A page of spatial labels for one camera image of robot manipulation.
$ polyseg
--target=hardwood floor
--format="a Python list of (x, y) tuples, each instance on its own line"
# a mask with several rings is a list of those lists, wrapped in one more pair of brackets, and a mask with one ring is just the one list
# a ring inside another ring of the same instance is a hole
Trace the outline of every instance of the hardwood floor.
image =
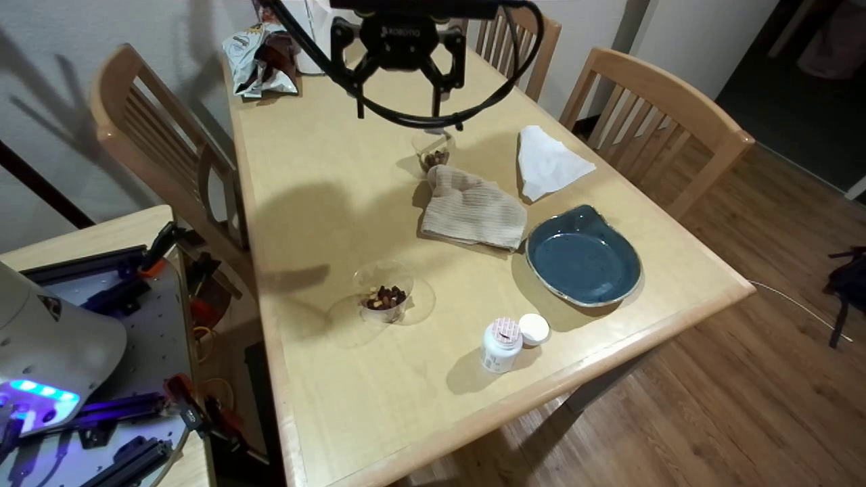
[[(695, 174), (687, 146), (658, 200)], [(866, 209), (755, 147), (683, 224), (748, 279), (832, 322), (822, 293), (866, 244)], [(827, 347), (830, 330), (764, 289), (682, 334), (575, 420), (564, 398), (395, 487), (866, 484), (866, 327)]]

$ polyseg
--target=beige towel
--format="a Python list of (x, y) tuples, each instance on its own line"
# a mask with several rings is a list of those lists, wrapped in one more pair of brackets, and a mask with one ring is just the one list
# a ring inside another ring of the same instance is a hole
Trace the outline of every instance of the beige towel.
[(527, 210), (496, 183), (451, 166), (431, 167), (427, 181), (433, 198), (421, 223), (424, 235), (511, 251), (520, 246)]

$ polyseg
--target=white bottle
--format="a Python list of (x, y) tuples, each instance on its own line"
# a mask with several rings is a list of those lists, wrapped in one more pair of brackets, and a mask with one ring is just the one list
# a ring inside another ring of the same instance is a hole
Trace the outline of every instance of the white bottle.
[(517, 321), (511, 318), (497, 318), (484, 331), (481, 364), (493, 373), (508, 372), (514, 365), (521, 347), (523, 347), (523, 337), (520, 335)]

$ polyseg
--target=white lid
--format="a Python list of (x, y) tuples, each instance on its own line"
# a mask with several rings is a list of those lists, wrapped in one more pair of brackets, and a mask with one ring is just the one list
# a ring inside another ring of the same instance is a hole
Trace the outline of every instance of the white lid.
[(530, 347), (541, 345), (550, 336), (550, 325), (541, 315), (530, 313), (520, 317), (520, 333), (523, 343)]

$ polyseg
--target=wooden table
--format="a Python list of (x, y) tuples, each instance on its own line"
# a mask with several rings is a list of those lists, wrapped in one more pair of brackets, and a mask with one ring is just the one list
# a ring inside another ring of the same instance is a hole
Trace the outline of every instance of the wooden table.
[[(92, 256), (136, 245), (150, 245), (166, 222), (174, 219), (171, 207), (155, 206), (60, 237), (34, 243), (0, 255), (0, 261), (15, 270), (32, 269), (52, 263)], [(191, 359), (196, 357), (191, 349)], [(196, 361), (192, 360), (193, 372)], [(167, 464), (160, 486), (206, 487), (216, 485), (210, 453), (197, 434), (184, 432), (175, 445), (176, 455)]]
[[(478, 103), (501, 83), (470, 53), (466, 87), (443, 113)], [(402, 111), (430, 110), (420, 74), (377, 74), (365, 92)], [(533, 124), (594, 162), (592, 174), (527, 205), (527, 230), (576, 205), (595, 206), (643, 263), (639, 289), (621, 306), (570, 306), (521, 254), (420, 238), (430, 189), (415, 132), (369, 112), (358, 120), (354, 101), (328, 79), (305, 77), (300, 98), (229, 98), (290, 484), (388, 484), (601, 377), (578, 391), (583, 408), (630, 360), (753, 292), (520, 91), (455, 132), (449, 164), (517, 196), (517, 135)], [(415, 308), (405, 323), (377, 327), (358, 318), (352, 274), (384, 258), (415, 270)], [(484, 373), (484, 328), (525, 313), (547, 318), (550, 341), (523, 351), (513, 372)]]

